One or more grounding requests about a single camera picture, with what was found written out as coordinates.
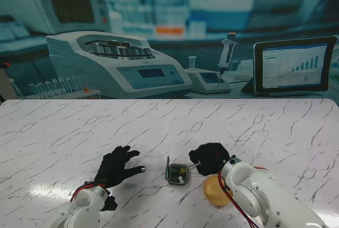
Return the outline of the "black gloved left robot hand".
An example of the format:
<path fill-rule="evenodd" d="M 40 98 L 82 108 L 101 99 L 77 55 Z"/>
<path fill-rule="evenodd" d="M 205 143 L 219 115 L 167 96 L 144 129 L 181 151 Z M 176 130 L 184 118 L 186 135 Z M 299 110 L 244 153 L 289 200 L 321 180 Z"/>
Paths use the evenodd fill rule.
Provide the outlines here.
<path fill-rule="evenodd" d="M 105 184 L 106 188 L 111 188 L 122 183 L 127 178 L 144 173 L 146 171 L 145 166 L 125 168 L 126 163 L 138 155 L 140 155 L 140 152 L 130 150 L 128 145 L 116 147 L 103 157 L 94 181 Z"/>

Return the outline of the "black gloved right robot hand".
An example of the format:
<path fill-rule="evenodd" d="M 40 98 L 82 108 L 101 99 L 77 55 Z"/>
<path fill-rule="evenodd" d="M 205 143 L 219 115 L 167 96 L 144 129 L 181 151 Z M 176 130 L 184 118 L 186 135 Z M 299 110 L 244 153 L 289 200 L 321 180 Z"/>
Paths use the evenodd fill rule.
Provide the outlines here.
<path fill-rule="evenodd" d="M 206 143 L 189 152 L 190 160 L 197 164 L 200 175 L 208 176 L 217 174 L 230 160 L 228 151 L 221 143 Z"/>

